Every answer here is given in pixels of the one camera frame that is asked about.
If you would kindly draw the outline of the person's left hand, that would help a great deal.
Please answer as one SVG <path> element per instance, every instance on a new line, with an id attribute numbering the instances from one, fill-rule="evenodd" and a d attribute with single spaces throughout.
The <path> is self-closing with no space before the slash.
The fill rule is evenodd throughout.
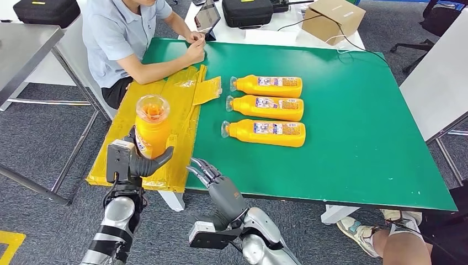
<path id="1" fill-rule="evenodd" d="M 205 35 L 197 31 L 190 31 L 185 35 L 186 42 L 193 44 L 197 41 L 203 42 L 205 40 Z"/>

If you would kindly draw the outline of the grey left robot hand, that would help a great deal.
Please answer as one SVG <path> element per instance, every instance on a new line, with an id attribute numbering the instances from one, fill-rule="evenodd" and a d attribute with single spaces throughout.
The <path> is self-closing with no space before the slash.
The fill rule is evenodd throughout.
<path id="1" fill-rule="evenodd" d="M 127 144 L 130 144 L 126 148 L 124 154 L 126 158 L 126 179 L 130 182 L 136 182 L 137 178 L 149 177 L 154 174 L 159 168 L 164 166 L 173 156 L 174 147 L 169 146 L 165 149 L 163 154 L 156 158 L 145 158 L 138 152 L 136 146 L 136 128 L 133 126 L 128 135 L 124 138 Z"/>

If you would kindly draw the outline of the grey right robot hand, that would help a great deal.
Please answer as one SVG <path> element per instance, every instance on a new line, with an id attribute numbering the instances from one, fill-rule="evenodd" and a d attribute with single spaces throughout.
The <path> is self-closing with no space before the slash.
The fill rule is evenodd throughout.
<path id="1" fill-rule="evenodd" d="M 210 222 L 217 231 L 224 231 L 232 222 L 236 222 L 246 211 L 247 204 L 230 178 L 224 176 L 216 167 L 201 158 L 191 158 L 191 163 L 199 166 L 187 166 L 208 189 L 211 200 L 217 209 L 210 215 L 191 213 L 189 220 Z"/>

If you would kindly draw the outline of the person's right hand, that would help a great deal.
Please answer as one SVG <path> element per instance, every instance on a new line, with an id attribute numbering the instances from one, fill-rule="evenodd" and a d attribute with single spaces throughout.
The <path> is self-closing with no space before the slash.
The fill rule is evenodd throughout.
<path id="1" fill-rule="evenodd" d="M 204 46 L 206 42 L 204 37 L 200 37 L 198 40 L 196 40 L 194 43 L 192 43 L 185 55 L 184 55 L 184 60 L 187 65 L 193 65 L 195 63 L 200 63 L 204 60 L 205 57 L 205 51 L 204 51 Z"/>

